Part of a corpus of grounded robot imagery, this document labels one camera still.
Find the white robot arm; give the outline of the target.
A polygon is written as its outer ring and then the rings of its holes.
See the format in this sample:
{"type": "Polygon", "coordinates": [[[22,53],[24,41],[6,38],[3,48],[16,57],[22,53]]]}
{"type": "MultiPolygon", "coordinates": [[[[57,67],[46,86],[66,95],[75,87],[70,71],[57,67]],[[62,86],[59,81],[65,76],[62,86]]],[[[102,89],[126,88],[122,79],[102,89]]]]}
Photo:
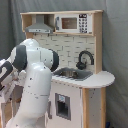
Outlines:
{"type": "Polygon", "coordinates": [[[58,54],[40,47],[32,38],[15,46],[8,59],[0,61],[0,87],[23,87],[18,111],[5,128],[38,128],[38,120],[47,111],[52,72],[58,65],[58,54]]]}

